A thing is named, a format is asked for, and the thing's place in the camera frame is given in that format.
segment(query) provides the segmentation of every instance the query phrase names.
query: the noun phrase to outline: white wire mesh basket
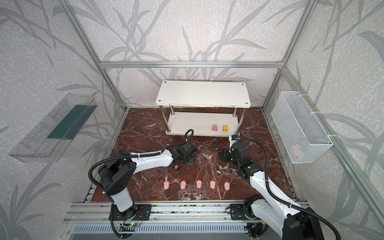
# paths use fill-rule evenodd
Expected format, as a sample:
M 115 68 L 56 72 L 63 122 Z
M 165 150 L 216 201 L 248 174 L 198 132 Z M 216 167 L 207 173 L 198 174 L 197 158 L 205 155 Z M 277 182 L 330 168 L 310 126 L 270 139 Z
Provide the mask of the white wire mesh basket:
M 299 92 L 281 92 L 271 114 L 292 163 L 314 162 L 333 146 Z

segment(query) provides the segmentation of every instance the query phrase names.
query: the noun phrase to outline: shelf bottom board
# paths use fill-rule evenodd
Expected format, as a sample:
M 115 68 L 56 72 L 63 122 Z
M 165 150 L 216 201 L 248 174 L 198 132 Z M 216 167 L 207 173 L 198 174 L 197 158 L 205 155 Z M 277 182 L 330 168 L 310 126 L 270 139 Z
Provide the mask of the shelf bottom board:
M 184 135 L 189 129 L 193 129 L 194 136 L 229 137 L 235 134 L 238 125 L 237 117 L 231 113 L 185 113 L 175 112 L 169 115 L 168 124 L 170 132 L 167 135 Z M 213 131 L 213 125 L 217 125 L 217 131 Z

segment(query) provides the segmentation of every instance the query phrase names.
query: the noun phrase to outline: red marble surface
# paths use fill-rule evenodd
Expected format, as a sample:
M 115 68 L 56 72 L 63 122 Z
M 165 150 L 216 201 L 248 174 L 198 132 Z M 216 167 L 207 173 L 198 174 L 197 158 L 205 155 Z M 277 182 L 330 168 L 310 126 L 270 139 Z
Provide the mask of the red marble surface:
M 175 108 L 175 111 L 232 113 L 233 108 Z M 166 109 L 167 117 L 169 113 L 170 109 Z M 242 109 L 238 110 L 238 119 L 241 113 Z M 119 149 L 128 149 L 129 152 L 150 152 L 162 149 L 167 143 L 172 145 L 183 142 L 183 136 L 169 136 L 165 134 L 165 130 L 160 109 L 130 109 L 111 155 Z M 269 177 L 285 194 L 293 198 L 261 108 L 247 110 L 240 134 L 241 139 L 254 139 L 266 147 L 269 155 Z M 199 149 L 193 166 L 183 166 L 179 170 L 174 170 L 172 167 L 159 167 L 133 175 L 128 183 L 132 199 L 134 201 L 240 200 L 257 193 L 236 174 L 233 164 L 219 161 L 218 149 L 229 147 L 228 138 L 194 136 L 192 141 Z M 251 160 L 264 168 L 263 150 L 256 144 L 246 144 L 249 145 L 248 152 Z M 201 189 L 196 187 L 198 179 L 203 182 Z M 170 182 L 170 187 L 164 190 L 163 182 L 166 180 Z M 180 189 L 180 182 L 183 180 L 187 182 L 187 187 Z M 215 189 L 209 187 L 211 180 L 216 181 Z M 231 183 L 229 191 L 224 189 L 225 181 Z M 106 202 L 107 198 L 102 194 L 101 189 L 97 188 L 92 201 Z

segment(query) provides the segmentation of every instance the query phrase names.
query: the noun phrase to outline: wallpaper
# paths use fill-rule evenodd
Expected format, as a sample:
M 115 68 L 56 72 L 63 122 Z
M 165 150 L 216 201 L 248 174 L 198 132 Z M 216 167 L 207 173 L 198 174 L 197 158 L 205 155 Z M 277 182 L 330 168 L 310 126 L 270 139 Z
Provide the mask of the wallpaper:
M 108 75 L 123 96 L 126 105 L 138 107 L 157 106 L 156 98 L 162 80 L 204 81 L 201 78 L 201 68 L 153 68 L 152 70 L 158 76 L 162 76 L 161 79 L 147 77 L 142 74 L 145 71 L 142 68 L 110 69 Z M 276 73 L 275 68 L 216 68 L 212 76 L 216 79 L 214 81 L 244 82 L 248 89 L 251 106 L 261 107 Z
M 384 1 L 318 5 L 289 69 L 384 197 Z
M 102 61 L 279 61 L 307 0 L 70 0 Z M 163 80 L 242 81 L 261 106 L 276 69 L 108 69 L 127 106 Z
M 281 91 L 292 91 L 283 76 L 280 77 L 279 84 L 265 108 L 265 113 L 296 197 L 301 201 L 308 201 L 317 214 L 330 221 L 337 228 L 342 239 L 384 239 L 384 229 L 332 149 L 326 151 L 313 163 L 292 164 L 271 116 Z M 325 239 L 334 239 L 334 233 L 327 226 L 322 225 L 322 230 Z
M 53 239 L 123 114 L 58 2 L 0 1 L 0 239 Z M 9 151 L 67 94 L 97 105 L 56 163 Z

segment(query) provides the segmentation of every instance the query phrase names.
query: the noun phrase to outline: transparent container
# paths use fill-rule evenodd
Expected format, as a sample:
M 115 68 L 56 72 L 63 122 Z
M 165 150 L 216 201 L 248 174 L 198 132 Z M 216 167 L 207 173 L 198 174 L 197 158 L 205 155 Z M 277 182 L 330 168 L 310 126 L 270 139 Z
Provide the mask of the transparent container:
M 67 94 L 9 153 L 23 162 L 57 162 L 97 105 Z
M 292 163 L 314 162 L 333 146 L 299 92 L 281 92 L 271 115 Z

